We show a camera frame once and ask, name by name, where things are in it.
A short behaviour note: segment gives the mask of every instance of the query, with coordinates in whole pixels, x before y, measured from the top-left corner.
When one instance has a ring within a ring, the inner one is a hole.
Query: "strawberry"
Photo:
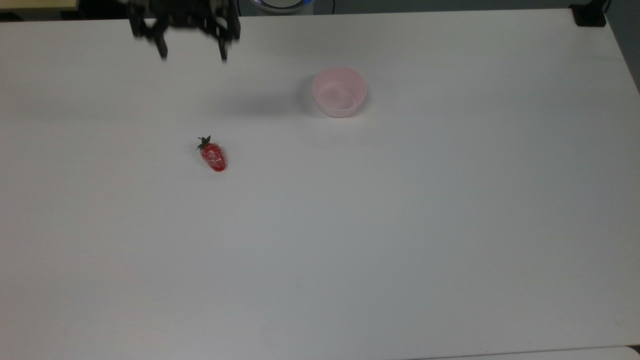
[[[225,155],[222,153],[222,149],[216,143],[209,143],[211,136],[208,138],[198,138],[202,140],[202,143],[198,145],[200,150],[200,156],[207,162],[207,165],[214,171],[222,171],[227,167],[227,161]]]

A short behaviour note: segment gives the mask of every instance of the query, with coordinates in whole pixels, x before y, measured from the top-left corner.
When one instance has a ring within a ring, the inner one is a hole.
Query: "pink bowl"
[[[331,117],[352,115],[367,95],[367,83],[346,66],[330,67],[315,76],[311,90],[318,108]]]

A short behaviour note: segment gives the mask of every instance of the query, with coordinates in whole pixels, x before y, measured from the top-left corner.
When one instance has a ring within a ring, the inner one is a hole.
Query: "white table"
[[[640,343],[640,96],[569,10],[0,24],[0,357]],[[310,81],[350,65],[364,109]],[[197,138],[227,152],[208,169]]]
[[[640,355],[628,347],[610,347],[472,356],[465,360],[640,360]]]

